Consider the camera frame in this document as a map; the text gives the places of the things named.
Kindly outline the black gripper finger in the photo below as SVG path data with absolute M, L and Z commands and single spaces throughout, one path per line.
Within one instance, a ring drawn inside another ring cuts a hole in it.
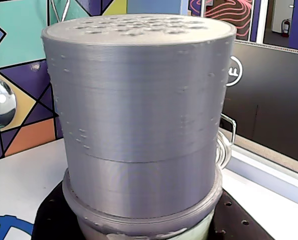
M 76 215 L 68 206 L 61 186 L 56 186 L 38 207 L 33 240 L 84 240 Z
M 208 230 L 209 240 L 274 240 L 227 192 L 216 205 Z

